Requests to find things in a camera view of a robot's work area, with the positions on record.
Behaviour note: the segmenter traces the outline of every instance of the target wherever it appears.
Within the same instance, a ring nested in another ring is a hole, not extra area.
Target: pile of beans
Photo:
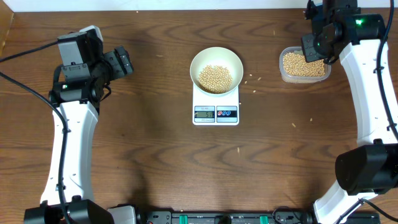
[[[284,69],[289,75],[320,77],[325,75],[322,60],[307,63],[304,55],[287,53],[284,55]]]
[[[226,93],[232,84],[232,76],[227,68],[207,65],[199,74],[199,83],[208,93]]]

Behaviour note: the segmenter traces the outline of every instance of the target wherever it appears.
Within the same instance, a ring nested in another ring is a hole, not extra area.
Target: plastic container
[[[301,47],[288,47],[279,56],[279,69],[280,73],[282,74],[282,79],[288,83],[316,83],[327,79],[331,72],[330,65],[324,65],[325,68],[325,75],[321,77],[303,77],[298,75],[289,75],[284,69],[284,55],[287,53],[301,51]]]
[[[232,76],[232,84],[226,93],[208,93],[200,88],[199,74],[207,65],[226,67]],[[210,47],[202,50],[192,60],[191,79],[198,89],[209,96],[225,96],[231,93],[241,83],[243,78],[243,64],[241,59],[231,50],[222,47]]]

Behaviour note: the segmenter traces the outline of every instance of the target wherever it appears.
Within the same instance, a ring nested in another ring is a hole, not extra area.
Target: container of beans
[[[222,47],[202,50],[192,60],[193,84],[210,96],[225,96],[241,83],[243,64],[232,51]]]
[[[301,47],[288,47],[279,57],[282,79],[289,83],[316,83],[329,77],[331,66],[322,60],[307,63]]]

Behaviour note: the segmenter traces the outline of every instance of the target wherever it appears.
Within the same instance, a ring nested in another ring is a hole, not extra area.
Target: white wall
[[[307,0],[4,0],[14,12],[305,8]],[[389,0],[358,0],[389,7]]]

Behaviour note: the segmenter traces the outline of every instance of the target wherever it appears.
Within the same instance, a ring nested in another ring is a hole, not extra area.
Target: wooden board
[[[14,13],[8,8],[3,0],[0,1],[0,56],[6,44],[8,32],[10,30]]]
[[[367,12],[385,16],[388,10]],[[96,203],[104,208],[307,208],[335,181],[336,156],[356,147],[353,101],[339,63],[321,83],[289,84],[280,77],[281,51],[299,46],[311,31],[302,9],[17,13],[4,55],[92,24],[101,28],[104,50],[123,45],[136,69],[112,82],[113,94],[101,103],[92,181]],[[397,86],[394,27],[389,56]],[[212,46],[237,52],[244,64],[248,83],[239,87],[237,127],[192,124],[190,63]],[[51,47],[5,62],[1,71],[47,95],[61,62],[58,48]],[[26,208],[39,205],[46,184],[52,112],[3,80],[0,117],[0,222],[20,223]],[[397,190],[375,199],[395,216],[397,202]]]

